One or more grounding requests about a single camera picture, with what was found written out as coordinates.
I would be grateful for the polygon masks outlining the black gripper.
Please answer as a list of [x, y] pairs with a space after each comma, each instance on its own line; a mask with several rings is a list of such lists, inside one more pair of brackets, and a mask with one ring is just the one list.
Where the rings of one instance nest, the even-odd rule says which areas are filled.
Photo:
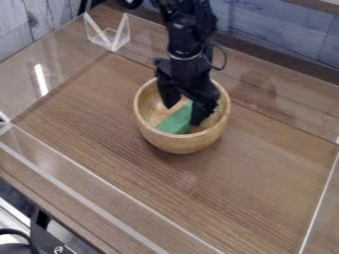
[[202, 54], [190, 60], [154, 60], [157, 66], [158, 89], [167, 108], [189, 96], [193, 104], [191, 125], [199, 126], [219, 105], [221, 92], [211, 82], [213, 55]]

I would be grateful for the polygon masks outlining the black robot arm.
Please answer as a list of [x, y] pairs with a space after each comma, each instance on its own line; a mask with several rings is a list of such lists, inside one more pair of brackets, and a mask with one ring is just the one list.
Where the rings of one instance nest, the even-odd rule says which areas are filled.
[[210, 0], [153, 0], [169, 32], [169, 58], [157, 58], [158, 89], [171, 108], [186, 95], [193, 101], [191, 125], [199, 126], [218, 107], [221, 91], [211, 80], [211, 36], [218, 18]]

